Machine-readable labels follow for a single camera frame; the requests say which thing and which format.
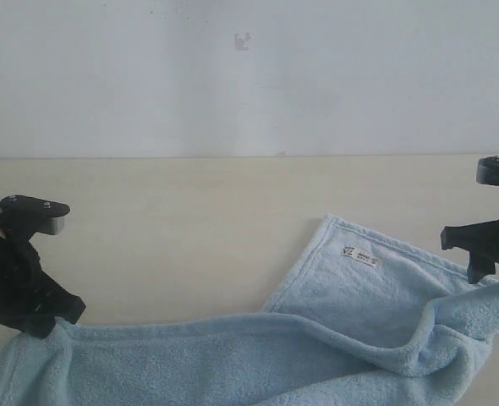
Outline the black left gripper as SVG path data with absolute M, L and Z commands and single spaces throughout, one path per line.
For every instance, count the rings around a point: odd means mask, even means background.
M 44 339 L 57 319 L 75 324 L 85 302 L 72 294 L 50 294 L 54 289 L 30 240 L 6 239 L 0 230 L 0 325 Z

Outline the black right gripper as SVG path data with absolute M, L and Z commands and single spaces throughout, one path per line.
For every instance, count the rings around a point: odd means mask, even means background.
M 469 284 L 496 274 L 499 264 L 499 218 L 460 227 L 445 226 L 441 231 L 441 248 L 459 248 L 469 253 L 467 277 Z

